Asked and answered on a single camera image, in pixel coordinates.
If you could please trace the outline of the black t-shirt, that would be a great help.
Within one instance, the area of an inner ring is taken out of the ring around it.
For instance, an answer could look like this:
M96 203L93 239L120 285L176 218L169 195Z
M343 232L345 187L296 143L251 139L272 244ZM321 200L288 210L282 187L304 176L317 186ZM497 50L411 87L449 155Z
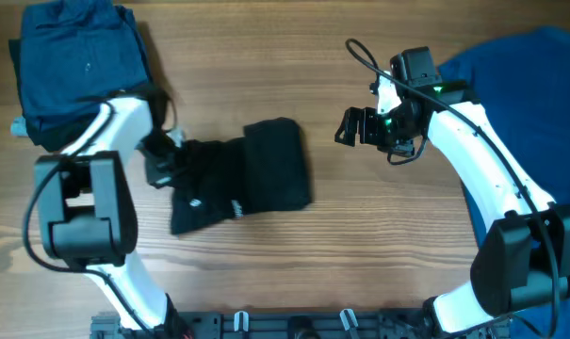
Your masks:
M185 143L170 181L171 234L226 219L302 210L313 201L301 127L289 118L246 125L228 141Z

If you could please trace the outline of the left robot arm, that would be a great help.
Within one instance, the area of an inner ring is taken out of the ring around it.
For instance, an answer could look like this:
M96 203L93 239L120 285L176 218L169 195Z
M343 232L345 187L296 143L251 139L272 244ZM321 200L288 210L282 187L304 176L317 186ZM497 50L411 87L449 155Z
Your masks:
M117 312L111 330L95 321L93 338L189 338L186 321L136 252L138 218L124 167L134 151L163 186L176 168L180 141L163 128L169 94L145 84L106 96L87 130L62 152L40 157L35 190L24 212L28 256L48 270L84 275Z

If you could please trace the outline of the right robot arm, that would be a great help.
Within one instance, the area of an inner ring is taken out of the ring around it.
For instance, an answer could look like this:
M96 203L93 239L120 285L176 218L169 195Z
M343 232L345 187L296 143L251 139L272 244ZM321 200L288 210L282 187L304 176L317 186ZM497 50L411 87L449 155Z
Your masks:
M417 160L427 144L448 160L473 198L485 237L461 286L428 299L415 329L458 337L570 299L570 204L559 204L526 173L495 132L475 91L446 81L427 47L405 50L388 70L358 40L348 52L373 71L372 107L348 108L334 139L369 144L387 162Z

